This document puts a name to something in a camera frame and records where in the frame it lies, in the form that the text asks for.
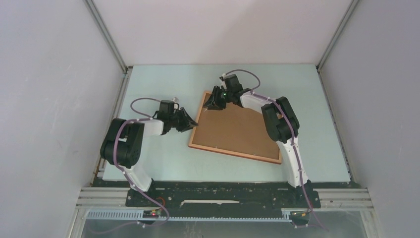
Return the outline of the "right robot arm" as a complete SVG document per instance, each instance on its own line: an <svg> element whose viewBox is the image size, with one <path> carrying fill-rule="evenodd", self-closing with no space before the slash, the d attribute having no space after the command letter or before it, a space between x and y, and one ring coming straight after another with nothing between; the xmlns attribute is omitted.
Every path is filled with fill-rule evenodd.
<svg viewBox="0 0 420 238"><path fill-rule="evenodd" d="M222 84L213 87L203 106L209 110L224 110L228 103L261 113L266 131L278 145L287 169L287 183L292 187L288 201L294 207L303 206L312 191L298 146L299 121L286 97L272 99L256 93L256 89L243 88L238 77L223 75Z"/></svg>

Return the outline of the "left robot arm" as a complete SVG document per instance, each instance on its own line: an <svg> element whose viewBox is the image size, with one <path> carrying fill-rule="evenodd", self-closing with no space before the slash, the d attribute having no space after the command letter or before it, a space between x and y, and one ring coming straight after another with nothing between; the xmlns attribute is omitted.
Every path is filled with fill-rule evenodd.
<svg viewBox="0 0 420 238"><path fill-rule="evenodd" d="M130 108L143 98L135 99ZM186 110L174 100L148 100L159 102L159 109L151 116L139 111L144 116L140 119L114 118L100 148L100 156L117 167L134 190L139 190L137 199L144 206L152 206L157 194L150 189L153 179L137 167L142 151L143 139L150 136L161 136L176 129L186 132L198 126Z"/></svg>

